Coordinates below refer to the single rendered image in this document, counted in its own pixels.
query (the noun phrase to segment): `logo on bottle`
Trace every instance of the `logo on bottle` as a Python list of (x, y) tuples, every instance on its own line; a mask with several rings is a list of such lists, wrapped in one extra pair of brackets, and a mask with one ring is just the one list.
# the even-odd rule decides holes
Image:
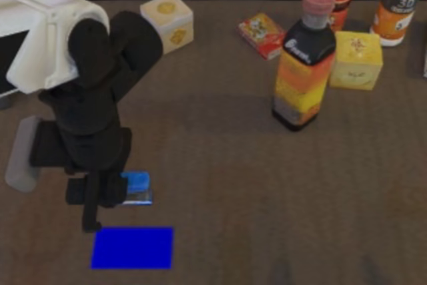
[(290, 39), (285, 43), (285, 48), (288, 49), (289, 51), (291, 51), (292, 53), (294, 53), (295, 55), (297, 55), (300, 59), (305, 61), (308, 65), (311, 64), (312, 60), (310, 59), (308, 54), (300, 51), (296, 47), (297, 44), (298, 44), (298, 42), (296, 41), (296, 39)]

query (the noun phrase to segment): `small red box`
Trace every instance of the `small red box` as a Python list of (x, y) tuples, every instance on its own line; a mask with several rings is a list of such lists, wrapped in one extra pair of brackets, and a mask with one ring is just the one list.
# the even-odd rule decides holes
[(264, 59), (271, 60), (280, 54), (285, 31), (265, 13), (240, 23), (238, 30)]

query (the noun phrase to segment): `table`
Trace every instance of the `table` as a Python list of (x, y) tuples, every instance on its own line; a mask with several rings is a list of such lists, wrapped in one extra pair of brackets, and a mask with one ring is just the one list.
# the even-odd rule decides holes
[[(109, 14), (138, 2), (101, 2)], [(43, 170), (20, 194), (0, 182), (0, 284), (427, 284), (427, 3), (384, 50), (374, 91), (328, 89), (319, 118), (291, 133), (271, 115), (277, 61), (236, 31), (264, 11), (285, 28), (299, 2), (193, 1), (195, 41), (166, 55), (120, 103), (129, 170), (151, 173), (150, 208), (100, 209), (104, 226), (174, 226), (171, 271), (92, 271), (93, 235), (67, 179)], [(366, 30), (375, 2), (355, 2)], [(35, 96), (0, 111), (0, 170)]]

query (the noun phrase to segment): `yellow cube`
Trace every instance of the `yellow cube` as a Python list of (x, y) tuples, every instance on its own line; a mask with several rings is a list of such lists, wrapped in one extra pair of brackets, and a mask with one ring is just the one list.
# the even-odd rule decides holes
[(336, 32), (336, 60), (330, 86), (373, 90), (383, 61), (380, 37), (372, 33)]
[(193, 41), (193, 11), (182, 0), (152, 0), (141, 5), (140, 10), (160, 34), (163, 53)]

